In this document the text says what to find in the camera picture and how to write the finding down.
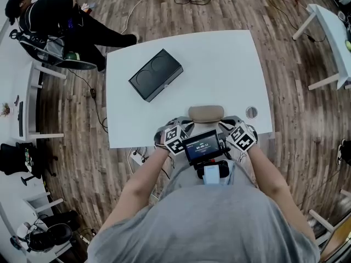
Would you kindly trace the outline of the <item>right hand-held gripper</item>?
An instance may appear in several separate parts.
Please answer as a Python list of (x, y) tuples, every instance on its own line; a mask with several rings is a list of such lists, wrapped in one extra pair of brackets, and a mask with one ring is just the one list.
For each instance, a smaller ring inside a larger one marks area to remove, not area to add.
[[(239, 125), (233, 131), (228, 128), (225, 124)], [(254, 144), (257, 143), (254, 130), (242, 122), (238, 116), (227, 116), (219, 122), (219, 128), (222, 133), (227, 136), (227, 142), (234, 146), (241, 152), (247, 152)]]

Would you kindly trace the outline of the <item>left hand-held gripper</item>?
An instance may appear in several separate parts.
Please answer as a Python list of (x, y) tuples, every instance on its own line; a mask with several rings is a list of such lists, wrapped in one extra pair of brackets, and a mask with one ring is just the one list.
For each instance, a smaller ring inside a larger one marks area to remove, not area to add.
[(183, 140), (188, 138), (186, 133), (192, 133), (194, 128), (195, 123), (190, 117), (180, 116), (158, 128), (154, 135), (154, 145), (167, 149), (172, 155), (178, 155), (184, 152)]

